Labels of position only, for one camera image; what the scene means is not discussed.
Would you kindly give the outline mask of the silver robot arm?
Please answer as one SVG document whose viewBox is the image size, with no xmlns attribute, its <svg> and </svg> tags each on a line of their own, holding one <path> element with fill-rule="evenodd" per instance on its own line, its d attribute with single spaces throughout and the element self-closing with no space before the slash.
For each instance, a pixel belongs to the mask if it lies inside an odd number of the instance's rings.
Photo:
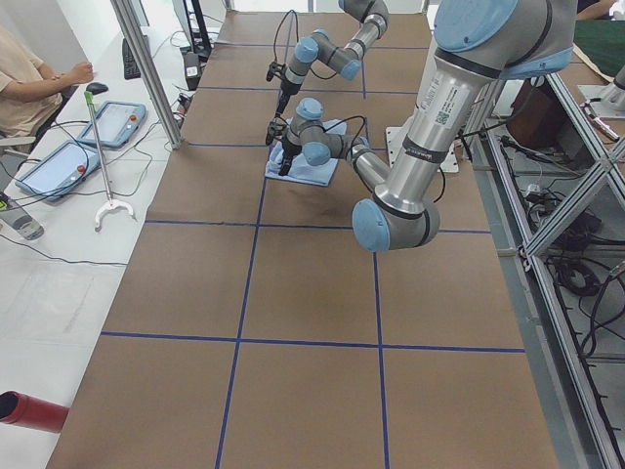
<svg viewBox="0 0 625 469">
<path fill-rule="evenodd" d="M 280 96 L 275 117 L 280 116 L 292 96 L 299 93 L 315 61 L 319 61 L 343 78 L 353 80 L 361 70 L 362 59 L 374 42 L 388 29 L 389 11 L 382 0 L 339 1 L 339 7 L 358 20 L 360 28 L 343 47 L 335 45 L 325 29 L 318 28 L 309 36 L 298 40 L 291 59 L 286 64 L 272 62 L 267 80 L 280 78 Z"/>
<path fill-rule="evenodd" d="M 573 51 L 572 1 L 444 1 L 433 41 L 435 71 L 405 125 L 393 164 L 360 137 L 336 135 L 322 124 L 323 107 L 303 99 L 290 121 L 275 116 L 266 135 L 283 148 L 281 174 L 296 156 L 318 166 L 347 161 L 370 190 L 353 210 L 358 243 L 372 252 L 430 242 L 439 216 L 427 189 L 467 120 L 479 91 L 495 80 L 543 76 L 565 68 Z"/>
</svg>

